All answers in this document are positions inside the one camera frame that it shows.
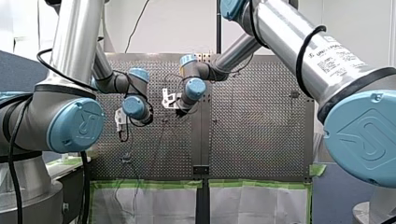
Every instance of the metal wall panel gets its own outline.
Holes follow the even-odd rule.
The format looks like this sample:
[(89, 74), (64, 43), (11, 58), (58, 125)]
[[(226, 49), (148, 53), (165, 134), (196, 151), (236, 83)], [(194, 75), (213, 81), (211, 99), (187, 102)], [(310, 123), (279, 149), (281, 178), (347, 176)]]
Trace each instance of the metal wall panel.
[[(308, 177), (313, 103), (303, 96), (293, 75), (275, 56), (255, 56), (241, 75), (209, 86), (212, 92), (205, 96), (205, 111), (199, 105), (193, 116), (176, 119), (175, 111), (163, 109), (161, 99), (164, 87), (176, 92), (179, 79), (169, 74), (178, 74), (181, 56), (108, 55), (114, 69), (127, 71), (137, 66), (150, 72), (148, 98), (155, 114), (148, 127), (130, 126), (131, 140), (120, 143), (113, 118), (122, 96), (98, 96), (107, 120), (95, 149), (95, 179), (135, 178), (136, 173), (145, 179), (193, 179), (192, 166), (197, 165), (193, 161), (209, 163), (209, 178), (303, 181)], [(300, 96), (290, 98), (291, 91), (299, 91)], [(209, 123), (199, 127), (191, 122), (206, 117), (211, 118)], [(201, 134), (194, 136), (197, 129)], [(200, 136), (206, 136), (201, 146), (193, 146), (193, 138)], [(201, 155), (198, 160), (194, 157), (199, 153), (191, 153), (193, 150), (201, 154), (210, 151), (210, 157)], [(120, 159), (128, 152), (132, 164), (121, 164)]]
[[(300, 96), (291, 98), (292, 91)], [(305, 181), (313, 103), (283, 63), (255, 56), (240, 75), (214, 84), (212, 92), (210, 178)]]
[[(99, 94), (98, 101), (106, 112), (106, 124), (98, 141), (93, 160), (95, 179), (136, 178), (192, 179), (191, 119), (177, 119), (175, 111), (161, 104), (163, 88), (176, 92), (178, 61), (181, 55), (110, 54), (112, 67), (127, 72), (130, 67), (142, 67), (150, 74), (148, 100), (154, 107), (154, 121), (147, 127), (129, 125), (130, 139), (121, 143), (116, 132), (114, 112), (120, 108), (122, 95)], [(120, 159), (131, 153), (131, 163)]]

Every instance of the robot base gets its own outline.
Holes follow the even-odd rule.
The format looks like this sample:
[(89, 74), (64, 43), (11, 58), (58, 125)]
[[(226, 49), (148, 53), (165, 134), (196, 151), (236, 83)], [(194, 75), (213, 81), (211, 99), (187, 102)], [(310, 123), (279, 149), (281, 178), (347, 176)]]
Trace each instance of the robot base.
[[(64, 197), (62, 184), (55, 181), (52, 183), (48, 193), (23, 202), (24, 224), (61, 224), (63, 222)], [(17, 223), (17, 208), (0, 207), (1, 223)]]

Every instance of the gray surface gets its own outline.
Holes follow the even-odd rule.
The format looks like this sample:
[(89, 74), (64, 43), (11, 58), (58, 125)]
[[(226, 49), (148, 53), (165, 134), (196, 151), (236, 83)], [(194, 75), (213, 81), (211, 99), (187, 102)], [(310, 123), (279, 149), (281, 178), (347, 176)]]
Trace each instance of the gray surface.
[(299, 91), (295, 78), (274, 56), (255, 56), (240, 76), (214, 85), (211, 178), (304, 180), (313, 116), (306, 125), (307, 99), (291, 91)]
[(374, 186), (364, 183), (334, 163), (313, 180), (313, 224), (350, 224), (353, 207), (370, 200)]
[[(47, 68), (10, 53), (0, 51), (0, 91), (33, 91), (35, 84), (47, 75)], [(44, 152), (45, 162), (61, 158), (60, 154)]]

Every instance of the white wall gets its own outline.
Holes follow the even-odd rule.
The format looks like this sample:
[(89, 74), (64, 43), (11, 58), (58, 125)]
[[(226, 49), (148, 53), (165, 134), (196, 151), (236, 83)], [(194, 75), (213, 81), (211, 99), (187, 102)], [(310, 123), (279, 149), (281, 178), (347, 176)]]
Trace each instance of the white wall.
[[(106, 29), (115, 52), (124, 52), (146, 0), (112, 0)], [(128, 52), (183, 53), (216, 49), (216, 1), (150, 0)]]

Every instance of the wire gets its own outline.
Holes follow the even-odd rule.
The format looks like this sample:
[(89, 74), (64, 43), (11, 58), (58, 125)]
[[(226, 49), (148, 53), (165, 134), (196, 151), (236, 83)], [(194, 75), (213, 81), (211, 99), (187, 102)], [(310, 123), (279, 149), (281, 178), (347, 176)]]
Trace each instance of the wire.
[(237, 76), (241, 75), (241, 71), (242, 70), (244, 70), (246, 67), (248, 67), (248, 65), (250, 65), (251, 61), (253, 60), (253, 56), (254, 55), (251, 54), (249, 59), (247, 60), (247, 62), (241, 68), (238, 68), (236, 71), (227, 72), (227, 71), (221, 70), (221, 69), (219, 69), (217, 67), (215, 67), (215, 70), (218, 71), (218, 72), (221, 72), (221, 73), (234, 74), (233, 77), (237, 77)]
[(145, 12), (146, 7), (147, 7), (148, 4), (149, 4), (149, 0), (146, 1), (145, 5), (143, 6), (142, 11), (140, 12), (139, 17), (137, 18), (137, 22), (136, 22), (136, 24), (134, 25), (134, 30), (133, 30), (132, 33), (129, 35), (128, 44), (127, 44), (127, 46), (126, 46), (126, 48), (125, 48), (125, 52), (124, 52), (124, 53), (126, 53), (126, 52), (128, 51), (128, 48), (129, 48), (129, 46), (131, 45), (132, 36), (133, 36), (134, 33), (136, 32), (137, 25), (139, 24), (140, 19), (142, 19), (143, 13)]
[(126, 122), (126, 138), (122, 138), (121, 132), (119, 132), (119, 139), (122, 143), (127, 142), (129, 140), (129, 127), (128, 127), (128, 122)]
[(48, 63), (46, 63), (46, 61), (44, 61), (44, 60), (41, 58), (41, 55), (43, 55), (43, 54), (45, 54), (45, 53), (48, 53), (48, 52), (51, 52), (51, 51), (52, 51), (52, 49), (43, 49), (43, 50), (39, 51), (39, 52), (37, 53), (37, 56), (36, 56), (37, 59), (38, 59), (38, 61), (41, 62), (41, 64), (43, 64), (45, 67), (47, 67), (47, 68), (48, 68), (49, 70), (51, 70), (52, 72), (58, 74), (60, 77), (63, 77), (64, 79), (67, 79), (67, 80), (71, 81), (72, 83), (75, 83), (76, 85), (78, 85), (78, 86), (80, 86), (80, 87), (90, 89), (91, 91), (97, 91), (96, 88), (94, 88), (94, 87), (92, 87), (92, 86), (90, 86), (90, 85), (88, 85), (88, 84), (85, 84), (85, 83), (83, 83), (83, 82), (77, 81), (77, 80), (75, 80), (75, 79), (73, 79), (73, 78), (71, 78), (71, 77), (65, 76), (65, 75), (64, 75), (62, 72), (60, 72), (58, 69), (56, 69), (56, 68), (52, 67), (51, 65), (49, 65)]
[(30, 97), (23, 105), (23, 108), (21, 109), (21, 112), (18, 115), (17, 122), (15, 123), (14, 130), (12, 131), (11, 139), (9, 140), (8, 167), (9, 167), (9, 172), (11, 174), (12, 183), (14, 185), (15, 197), (17, 199), (18, 224), (23, 223), (23, 211), (22, 211), (21, 187), (14, 164), (14, 147), (15, 147), (15, 140), (17, 139), (18, 131), (20, 130), (21, 127), (21, 122), (23, 120), (24, 113), (31, 101), (32, 101), (32, 97)]
[(260, 38), (259, 35), (257, 34), (256, 31), (256, 25), (254, 24), (254, 12), (253, 12), (253, 0), (249, 0), (250, 6), (249, 6), (249, 14), (250, 14), (250, 26), (251, 26), (251, 31), (253, 32), (254, 37), (256, 38), (257, 42), (261, 44), (263, 47), (266, 49), (269, 49), (268, 45), (264, 43)]
[(82, 213), (82, 223), (88, 223), (88, 214), (90, 213), (90, 170), (88, 168), (87, 152), (79, 153), (82, 159), (82, 167), (84, 169), (84, 211)]

